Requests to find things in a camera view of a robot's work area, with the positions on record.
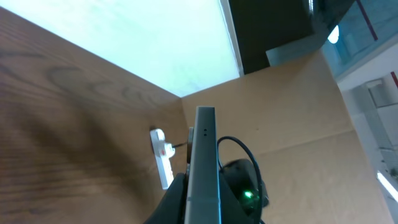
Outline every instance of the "black cable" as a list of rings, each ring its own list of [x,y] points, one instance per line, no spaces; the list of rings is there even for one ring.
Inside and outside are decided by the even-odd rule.
[[[176,144],[176,145],[174,145],[174,146],[172,146],[172,147],[173,147],[173,148],[177,148],[177,147],[184,146],[184,145],[186,145],[186,144],[188,144],[188,143],[187,143],[187,142],[184,142],[184,143]]]
[[[257,163],[256,159],[254,158],[254,156],[251,153],[251,151],[249,150],[249,148],[245,144],[243,144],[242,141],[237,139],[236,137],[224,136],[224,137],[220,138],[217,141],[217,153],[218,153],[218,148],[219,148],[220,142],[225,140],[225,139],[232,140],[232,141],[236,142],[237,144],[239,144],[242,147],[242,149],[246,152],[246,154],[249,156],[251,162],[253,163],[254,171],[256,171],[257,187],[258,187],[258,191],[259,191],[259,202],[257,203],[257,210],[256,210],[257,218],[256,218],[256,216],[254,216],[254,224],[261,223],[262,222],[262,220],[261,220],[261,213],[262,213],[262,178],[261,178],[259,164]],[[220,160],[219,156],[218,156],[218,165],[219,165],[220,169],[222,170],[223,169],[223,165],[221,163],[221,160]]]

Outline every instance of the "wooden panel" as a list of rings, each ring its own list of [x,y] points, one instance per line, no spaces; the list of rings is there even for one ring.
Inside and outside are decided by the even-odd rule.
[[[218,137],[236,136],[255,154],[269,191],[271,224],[393,223],[320,53],[183,98],[216,108]],[[247,157],[233,142],[223,162]]]
[[[355,131],[257,157],[266,223],[393,223]]]
[[[184,97],[188,125],[193,125],[197,105],[215,106],[218,136],[236,136],[252,146],[255,154],[353,129],[320,53]],[[230,142],[222,147],[244,155]],[[226,161],[234,156],[230,150],[221,153]]]
[[[142,223],[152,126],[186,141],[181,99],[0,8],[0,223]]]

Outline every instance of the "red stripe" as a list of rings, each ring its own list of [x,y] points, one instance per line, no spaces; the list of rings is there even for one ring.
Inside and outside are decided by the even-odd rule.
[[[362,5],[362,3],[361,3],[361,0],[356,0],[356,2],[358,3],[359,10],[361,10],[362,15],[363,15],[363,17],[364,17],[364,19],[365,19],[365,21],[366,21],[366,24],[367,24],[368,27],[369,27],[369,30],[371,31],[371,34],[372,34],[372,36],[373,36],[373,39],[374,39],[375,41],[378,40],[379,38],[377,37],[376,31],[374,31],[374,29],[373,29],[372,23],[371,23],[371,21],[370,21],[368,15],[366,14],[365,8],[363,7],[363,5]]]
[[[398,79],[397,79],[396,73],[391,72],[391,76],[392,76],[392,79],[394,80],[394,83],[396,83],[396,86],[398,88]]]

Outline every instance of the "green led light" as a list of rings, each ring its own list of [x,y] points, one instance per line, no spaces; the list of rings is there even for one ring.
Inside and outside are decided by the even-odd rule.
[[[253,197],[253,193],[250,191],[245,191],[244,192],[244,196],[248,197],[248,198],[252,198]]]

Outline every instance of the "white power strip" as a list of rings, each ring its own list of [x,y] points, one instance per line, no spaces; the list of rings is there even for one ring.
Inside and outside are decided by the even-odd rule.
[[[174,180],[172,166],[169,159],[174,156],[175,149],[170,143],[165,142],[164,133],[159,128],[150,131],[150,140],[152,141],[162,188],[167,190]]]

